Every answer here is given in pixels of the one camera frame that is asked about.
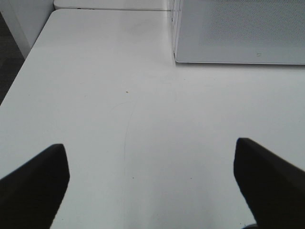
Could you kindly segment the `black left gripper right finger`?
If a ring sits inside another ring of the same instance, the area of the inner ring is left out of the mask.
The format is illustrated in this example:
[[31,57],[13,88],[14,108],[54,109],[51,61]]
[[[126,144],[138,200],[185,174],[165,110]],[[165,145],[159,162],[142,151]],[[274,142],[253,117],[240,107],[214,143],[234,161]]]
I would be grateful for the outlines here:
[[234,177],[255,219],[249,229],[305,227],[305,173],[250,138],[238,138]]

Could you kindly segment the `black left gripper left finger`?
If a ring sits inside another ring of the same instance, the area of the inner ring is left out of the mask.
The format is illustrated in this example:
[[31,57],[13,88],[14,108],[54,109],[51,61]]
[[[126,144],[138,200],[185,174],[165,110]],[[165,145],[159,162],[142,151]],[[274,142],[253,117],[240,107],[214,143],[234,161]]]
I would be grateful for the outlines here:
[[0,180],[2,229],[49,229],[70,180],[63,144],[53,144]]

